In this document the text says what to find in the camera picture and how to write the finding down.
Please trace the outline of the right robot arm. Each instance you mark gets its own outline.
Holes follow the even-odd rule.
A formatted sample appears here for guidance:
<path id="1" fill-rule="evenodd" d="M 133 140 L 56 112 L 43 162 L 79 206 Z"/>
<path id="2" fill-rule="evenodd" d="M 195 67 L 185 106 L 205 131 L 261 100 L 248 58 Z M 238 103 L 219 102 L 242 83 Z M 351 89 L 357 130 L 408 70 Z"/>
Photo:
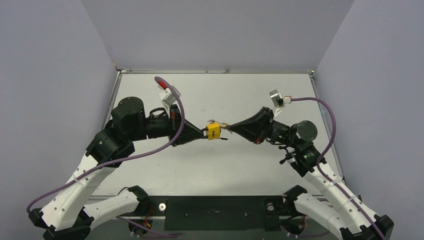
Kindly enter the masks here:
<path id="1" fill-rule="evenodd" d="M 281 164 L 287 162 L 329 202 L 326 205 L 300 185 L 282 195 L 282 207 L 289 214 L 306 215 L 339 240 L 388 240 L 394 222 L 366 206 L 343 183 L 314 146 L 316 126 L 304 120 L 291 126 L 274 120 L 270 108 L 263 107 L 254 116 L 227 126 L 254 144 L 265 141 L 279 144 L 286 151 Z"/>

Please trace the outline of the yellow padlock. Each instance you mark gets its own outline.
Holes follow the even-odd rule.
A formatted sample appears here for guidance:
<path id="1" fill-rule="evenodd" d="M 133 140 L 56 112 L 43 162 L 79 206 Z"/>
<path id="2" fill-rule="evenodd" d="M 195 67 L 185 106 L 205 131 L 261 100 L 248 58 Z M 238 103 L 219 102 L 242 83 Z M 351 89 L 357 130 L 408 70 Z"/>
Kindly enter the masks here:
<path id="1" fill-rule="evenodd" d="M 217 140 L 220 139 L 220 135 L 221 135 L 221 128 L 216 125 L 216 126 L 212 126 L 212 127 L 206 127 L 203 129 L 204 131 L 204 139 L 207 140 Z"/>

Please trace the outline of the brass padlock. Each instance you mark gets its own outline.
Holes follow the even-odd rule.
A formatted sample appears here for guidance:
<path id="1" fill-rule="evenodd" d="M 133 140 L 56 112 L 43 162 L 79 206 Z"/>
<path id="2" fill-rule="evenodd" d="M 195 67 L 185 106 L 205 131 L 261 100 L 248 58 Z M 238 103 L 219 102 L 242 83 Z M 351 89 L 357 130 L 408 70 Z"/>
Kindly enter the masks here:
<path id="1" fill-rule="evenodd" d="M 211 120 L 208 121 L 207 127 L 209 128 L 209 127 L 212 127 L 212 126 L 219 126 L 221 129 L 227 130 L 229 125 L 225 122 L 220 122 L 220 121 L 211 119 Z"/>

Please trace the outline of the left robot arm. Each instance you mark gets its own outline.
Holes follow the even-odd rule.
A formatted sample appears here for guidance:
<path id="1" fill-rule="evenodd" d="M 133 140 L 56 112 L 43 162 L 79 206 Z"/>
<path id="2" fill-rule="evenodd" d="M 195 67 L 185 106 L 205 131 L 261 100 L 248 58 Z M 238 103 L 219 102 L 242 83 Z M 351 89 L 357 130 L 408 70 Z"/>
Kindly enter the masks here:
<path id="1" fill-rule="evenodd" d="M 31 222 L 44 229 L 46 240 L 83 240 L 97 226 L 127 213 L 143 215 L 150 211 L 149 195 L 139 186 L 131 186 L 109 199 L 89 204 L 88 200 L 120 165 L 135 152 L 134 142 L 166 137 L 169 145 L 183 145 L 204 137 L 204 131 L 182 119 L 173 104 L 146 115 L 138 97 L 122 99 L 111 112 L 111 120 L 98 132 L 86 149 L 79 166 L 51 202 L 32 209 Z"/>

